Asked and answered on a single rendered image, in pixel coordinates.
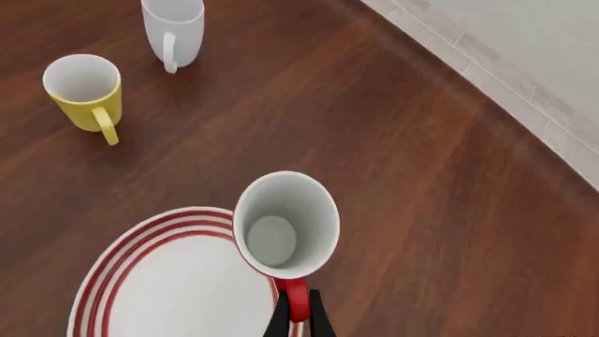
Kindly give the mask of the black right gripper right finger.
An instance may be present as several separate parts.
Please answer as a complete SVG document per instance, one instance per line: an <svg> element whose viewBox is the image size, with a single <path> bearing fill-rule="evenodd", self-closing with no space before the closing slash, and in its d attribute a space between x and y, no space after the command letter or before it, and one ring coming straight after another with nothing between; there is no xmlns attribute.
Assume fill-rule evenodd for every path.
<svg viewBox="0 0 599 337"><path fill-rule="evenodd" d="M310 337L337 337L329 322L320 291L309 290L309 307Z"/></svg>

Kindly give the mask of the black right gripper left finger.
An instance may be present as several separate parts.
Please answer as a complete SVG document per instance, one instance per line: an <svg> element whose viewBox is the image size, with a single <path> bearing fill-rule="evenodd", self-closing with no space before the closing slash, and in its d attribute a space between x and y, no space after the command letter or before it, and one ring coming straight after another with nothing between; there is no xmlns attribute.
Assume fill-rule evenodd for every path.
<svg viewBox="0 0 599 337"><path fill-rule="evenodd" d="M285 290L279 291L274 312L263 337L289 337L290 301Z"/></svg>

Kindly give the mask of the red mug white inside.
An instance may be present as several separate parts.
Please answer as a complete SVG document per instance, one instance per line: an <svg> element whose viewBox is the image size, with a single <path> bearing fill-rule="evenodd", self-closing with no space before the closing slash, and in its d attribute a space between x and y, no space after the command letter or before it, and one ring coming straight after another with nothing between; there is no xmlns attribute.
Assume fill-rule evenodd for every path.
<svg viewBox="0 0 599 337"><path fill-rule="evenodd" d="M286 291L295 323L310 316L305 277L331 258L340 228L335 201L323 184L289 170L249 184L233 211L233 236L242 258Z"/></svg>

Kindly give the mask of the white plate with red rings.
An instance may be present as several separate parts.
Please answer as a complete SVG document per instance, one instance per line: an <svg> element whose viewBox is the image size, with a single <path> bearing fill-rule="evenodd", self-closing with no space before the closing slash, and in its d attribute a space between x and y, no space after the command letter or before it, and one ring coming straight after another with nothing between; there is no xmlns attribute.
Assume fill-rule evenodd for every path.
<svg viewBox="0 0 599 337"><path fill-rule="evenodd" d="M82 281L66 337L263 337L278 291L233 241L232 212L182 207L128 229Z"/></svg>

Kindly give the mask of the yellow mug white inside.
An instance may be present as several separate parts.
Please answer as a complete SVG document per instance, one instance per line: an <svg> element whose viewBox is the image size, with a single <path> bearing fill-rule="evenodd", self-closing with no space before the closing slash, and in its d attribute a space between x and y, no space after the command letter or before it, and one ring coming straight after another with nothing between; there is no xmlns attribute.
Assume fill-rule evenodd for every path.
<svg viewBox="0 0 599 337"><path fill-rule="evenodd" d="M115 64L99 55L66 55L46 67L42 84L73 125L102 134L108 145L118 144L116 125L123 103L121 73Z"/></svg>

